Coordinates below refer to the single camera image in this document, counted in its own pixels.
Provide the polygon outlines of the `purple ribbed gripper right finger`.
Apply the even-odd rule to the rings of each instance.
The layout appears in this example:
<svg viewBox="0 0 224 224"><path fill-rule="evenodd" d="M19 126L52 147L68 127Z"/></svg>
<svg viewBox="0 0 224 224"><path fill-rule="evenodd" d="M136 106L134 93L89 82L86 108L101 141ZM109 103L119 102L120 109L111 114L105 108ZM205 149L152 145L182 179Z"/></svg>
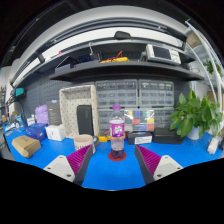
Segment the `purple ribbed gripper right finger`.
<svg viewBox="0 0 224 224"><path fill-rule="evenodd" d="M182 169L182 166L169 155L159 156L140 145L135 146L135 156L146 184L160 180Z"/></svg>

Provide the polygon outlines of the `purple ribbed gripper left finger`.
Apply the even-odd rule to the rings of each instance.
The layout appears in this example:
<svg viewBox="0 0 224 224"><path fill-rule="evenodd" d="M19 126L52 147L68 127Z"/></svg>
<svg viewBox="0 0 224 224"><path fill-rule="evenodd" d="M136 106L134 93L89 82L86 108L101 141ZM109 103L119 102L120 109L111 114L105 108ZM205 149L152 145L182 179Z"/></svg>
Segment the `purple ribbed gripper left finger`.
<svg viewBox="0 0 224 224"><path fill-rule="evenodd" d="M44 170L77 185L81 185L92 155L93 145L88 145L69 156L59 155Z"/></svg>

